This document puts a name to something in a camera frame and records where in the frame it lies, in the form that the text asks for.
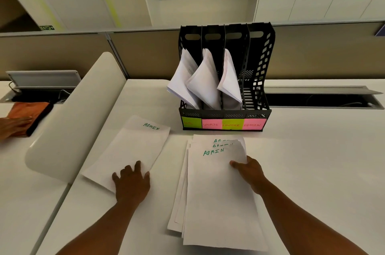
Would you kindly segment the person's left hand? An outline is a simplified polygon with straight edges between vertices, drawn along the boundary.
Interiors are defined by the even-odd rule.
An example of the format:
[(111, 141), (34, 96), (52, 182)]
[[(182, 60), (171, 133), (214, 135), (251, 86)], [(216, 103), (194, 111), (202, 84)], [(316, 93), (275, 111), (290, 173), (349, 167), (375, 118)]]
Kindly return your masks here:
[(144, 181), (143, 179), (141, 161), (135, 163), (133, 171), (131, 175), (124, 177), (122, 177), (122, 170), (120, 171), (120, 176), (117, 173), (113, 173), (112, 180), (116, 188), (115, 196), (117, 202), (137, 208), (150, 190), (150, 181)]

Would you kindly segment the person's right hand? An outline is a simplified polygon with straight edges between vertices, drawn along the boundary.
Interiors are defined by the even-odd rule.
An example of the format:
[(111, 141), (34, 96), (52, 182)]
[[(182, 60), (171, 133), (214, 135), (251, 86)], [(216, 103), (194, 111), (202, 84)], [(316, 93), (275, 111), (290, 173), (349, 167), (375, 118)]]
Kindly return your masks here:
[(238, 172), (256, 194), (262, 194), (267, 183), (262, 167), (257, 160), (248, 155), (246, 156), (246, 160), (244, 168), (238, 170)]

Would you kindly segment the single white paper sheet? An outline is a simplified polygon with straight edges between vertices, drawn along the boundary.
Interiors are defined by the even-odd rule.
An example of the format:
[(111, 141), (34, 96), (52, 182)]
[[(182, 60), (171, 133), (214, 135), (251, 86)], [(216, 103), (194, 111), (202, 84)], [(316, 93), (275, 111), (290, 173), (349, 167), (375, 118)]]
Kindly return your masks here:
[(170, 127), (131, 116), (93, 165), (82, 175), (116, 193), (112, 174), (141, 161), (141, 171), (150, 171), (169, 136)]

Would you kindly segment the white paper sheet green writing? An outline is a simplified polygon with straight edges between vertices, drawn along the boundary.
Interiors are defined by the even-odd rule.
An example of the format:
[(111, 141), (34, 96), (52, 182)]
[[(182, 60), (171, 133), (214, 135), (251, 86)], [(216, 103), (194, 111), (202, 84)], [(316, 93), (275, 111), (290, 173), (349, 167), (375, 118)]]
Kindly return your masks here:
[(183, 245), (267, 252), (253, 191), (230, 161), (246, 163), (241, 141), (192, 142)]

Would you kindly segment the person's right forearm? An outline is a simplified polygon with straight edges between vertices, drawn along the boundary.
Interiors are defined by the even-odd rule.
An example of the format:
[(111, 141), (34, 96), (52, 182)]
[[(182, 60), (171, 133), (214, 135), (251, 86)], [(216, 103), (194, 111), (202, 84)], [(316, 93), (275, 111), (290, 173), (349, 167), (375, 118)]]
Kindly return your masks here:
[(250, 185), (262, 197), (290, 255), (368, 255), (352, 241), (300, 208), (267, 179), (253, 181)]

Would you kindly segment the person's left forearm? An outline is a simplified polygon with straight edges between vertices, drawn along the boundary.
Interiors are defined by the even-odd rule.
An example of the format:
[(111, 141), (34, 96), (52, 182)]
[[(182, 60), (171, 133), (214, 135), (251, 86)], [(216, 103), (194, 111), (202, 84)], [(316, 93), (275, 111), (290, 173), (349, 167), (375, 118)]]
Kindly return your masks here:
[(118, 255), (140, 200), (120, 200), (56, 255)]

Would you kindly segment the yellow sticky note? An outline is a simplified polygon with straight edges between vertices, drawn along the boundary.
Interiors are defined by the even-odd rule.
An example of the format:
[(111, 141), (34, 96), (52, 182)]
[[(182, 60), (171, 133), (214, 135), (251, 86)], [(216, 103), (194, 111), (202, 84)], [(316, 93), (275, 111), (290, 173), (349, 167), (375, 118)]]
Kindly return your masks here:
[(242, 131), (244, 119), (222, 119), (222, 130)]

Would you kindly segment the pile of white papers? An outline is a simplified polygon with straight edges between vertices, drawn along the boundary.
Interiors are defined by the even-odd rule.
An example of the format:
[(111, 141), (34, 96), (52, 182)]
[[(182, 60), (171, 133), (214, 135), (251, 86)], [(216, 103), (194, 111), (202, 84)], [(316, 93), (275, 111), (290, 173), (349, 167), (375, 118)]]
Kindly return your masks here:
[(187, 167), (188, 167), (188, 150), (192, 143), (211, 143), (214, 145), (221, 145), (227, 140), (239, 140), (244, 149), (246, 149), (245, 141), (242, 135), (193, 135), (192, 139), (189, 139), (185, 148), (185, 155), (182, 164), (182, 169), (179, 177), (177, 186), (176, 196), (174, 204), (167, 225), (168, 230), (179, 232), (183, 234), (184, 230), (184, 218), (185, 218), (185, 207), (187, 203)]

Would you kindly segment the pink sticky note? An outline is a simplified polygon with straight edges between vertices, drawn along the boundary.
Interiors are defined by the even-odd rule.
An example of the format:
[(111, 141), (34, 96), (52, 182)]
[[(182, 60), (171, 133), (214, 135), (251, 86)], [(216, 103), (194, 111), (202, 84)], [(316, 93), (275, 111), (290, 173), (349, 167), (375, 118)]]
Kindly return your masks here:
[(243, 131), (262, 131), (267, 122), (266, 118), (245, 118)]
[(202, 129), (207, 130), (222, 130), (223, 119), (201, 119)]

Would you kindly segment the green sticky note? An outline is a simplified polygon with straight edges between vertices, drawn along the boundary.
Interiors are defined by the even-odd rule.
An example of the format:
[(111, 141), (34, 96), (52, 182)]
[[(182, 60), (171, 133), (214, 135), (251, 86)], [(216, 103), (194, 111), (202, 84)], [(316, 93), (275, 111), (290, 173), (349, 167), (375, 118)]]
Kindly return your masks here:
[(202, 119), (196, 117), (185, 117), (182, 116), (182, 125), (184, 129), (202, 129)]

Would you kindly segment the white curved desk divider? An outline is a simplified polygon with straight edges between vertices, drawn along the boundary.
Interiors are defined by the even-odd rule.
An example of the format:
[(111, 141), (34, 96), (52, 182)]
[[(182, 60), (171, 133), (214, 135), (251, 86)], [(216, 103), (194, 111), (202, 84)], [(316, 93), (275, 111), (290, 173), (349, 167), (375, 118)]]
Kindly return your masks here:
[(72, 184), (126, 81), (113, 54), (102, 53), (29, 147), (26, 166)]

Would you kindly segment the bent white paper bundle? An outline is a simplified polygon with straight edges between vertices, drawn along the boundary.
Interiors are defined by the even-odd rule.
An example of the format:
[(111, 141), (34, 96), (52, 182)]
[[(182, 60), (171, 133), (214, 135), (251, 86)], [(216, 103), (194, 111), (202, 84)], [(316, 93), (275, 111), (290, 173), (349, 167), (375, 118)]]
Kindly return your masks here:
[(212, 53), (203, 48), (203, 61), (185, 82), (186, 88), (214, 110), (221, 109), (219, 77), (214, 64)]
[(200, 99), (186, 87), (186, 82), (197, 69), (198, 65), (195, 60), (191, 54), (183, 48), (179, 65), (171, 81), (167, 85), (167, 91), (174, 94), (176, 97), (179, 97), (190, 107), (199, 110), (201, 108)]
[(228, 49), (224, 50), (223, 74), (217, 89), (222, 92), (224, 110), (241, 110), (241, 91), (233, 59)]

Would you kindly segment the black plastic file organizer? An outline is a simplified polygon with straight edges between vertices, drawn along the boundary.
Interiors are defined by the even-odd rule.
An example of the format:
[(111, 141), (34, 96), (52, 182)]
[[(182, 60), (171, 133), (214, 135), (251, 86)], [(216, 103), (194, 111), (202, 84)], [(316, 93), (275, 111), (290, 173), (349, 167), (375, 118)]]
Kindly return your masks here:
[(222, 92), (219, 91), (220, 110), (211, 109), (202, 100), (200, 100), (199, 110), (180, 100), (180, 119), (185, 116), (201, 119), (266, 118), (268, 120), (271, 109), (265, 96), (264, 82), (274, 43), (275, 31), (271, 23), (181, 26), (178, 39), (179, 57), (181, 58), (182, 49), (185, 48), (199, 67), (203, 61), (203, 48), (209, 49), (214, 59), (219, 82), (223, 74), (224, 50), (229, 50), (238, 77), (242, 107), (241, 110), (224, 110)]

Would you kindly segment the orange cloth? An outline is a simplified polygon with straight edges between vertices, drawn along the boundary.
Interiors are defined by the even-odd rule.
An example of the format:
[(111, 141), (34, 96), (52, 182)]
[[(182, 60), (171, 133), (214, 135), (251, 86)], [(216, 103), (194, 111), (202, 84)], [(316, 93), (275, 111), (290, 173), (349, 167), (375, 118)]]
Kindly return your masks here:
[(39, 123), (52, 111), (52, 102), (15, 102), (7, 118), (31, 117), (29, 124), (11, 135), (11, 137), (29, 137), (38, 127)]

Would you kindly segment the beige partition panel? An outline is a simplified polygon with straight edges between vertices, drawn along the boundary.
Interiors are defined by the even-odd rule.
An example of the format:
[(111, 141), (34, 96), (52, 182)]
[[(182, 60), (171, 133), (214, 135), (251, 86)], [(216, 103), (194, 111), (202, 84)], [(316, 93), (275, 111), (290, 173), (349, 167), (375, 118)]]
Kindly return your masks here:
[[(267, 79), (385, 78), (384, 22), (275, 26)], [(110, 34), (130, 78), (170, 80), (178, 66), (179, 30)]]
[(0, 37), (0, 81), (7, 71), (76, 70), (83, 78), (104, 52), (114, 52), (104, 34)]

